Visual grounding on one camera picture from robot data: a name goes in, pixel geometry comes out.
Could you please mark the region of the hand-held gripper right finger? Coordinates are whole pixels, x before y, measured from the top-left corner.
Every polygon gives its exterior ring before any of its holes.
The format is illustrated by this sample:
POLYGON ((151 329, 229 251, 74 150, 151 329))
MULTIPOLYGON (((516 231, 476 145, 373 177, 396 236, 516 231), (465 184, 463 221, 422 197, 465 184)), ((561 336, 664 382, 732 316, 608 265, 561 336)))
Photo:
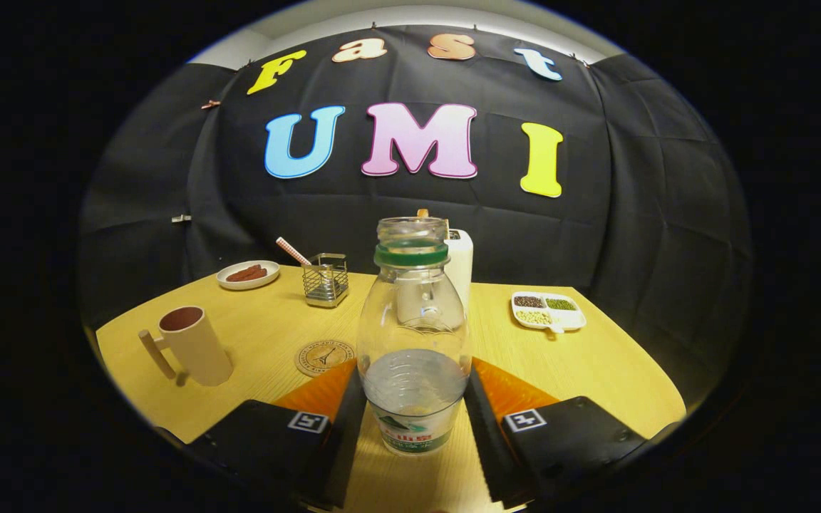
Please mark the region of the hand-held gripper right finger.
POLYGON ((491 500, 508 509, 554 509, 619 486, 678 426, 645 438, 587 396, 557 399, 481 358, 465 405, 491 500))

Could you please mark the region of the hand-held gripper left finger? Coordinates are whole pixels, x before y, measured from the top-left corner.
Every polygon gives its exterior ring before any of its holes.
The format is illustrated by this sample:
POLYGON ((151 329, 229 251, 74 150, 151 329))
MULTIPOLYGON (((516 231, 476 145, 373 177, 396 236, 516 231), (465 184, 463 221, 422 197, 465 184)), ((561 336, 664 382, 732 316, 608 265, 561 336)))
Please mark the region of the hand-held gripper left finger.
POLYGON ((254 503, 341 509, 366 405, 349 358, 273 403, 245 400, 187 444, 163 427, 158 432, 254 503))

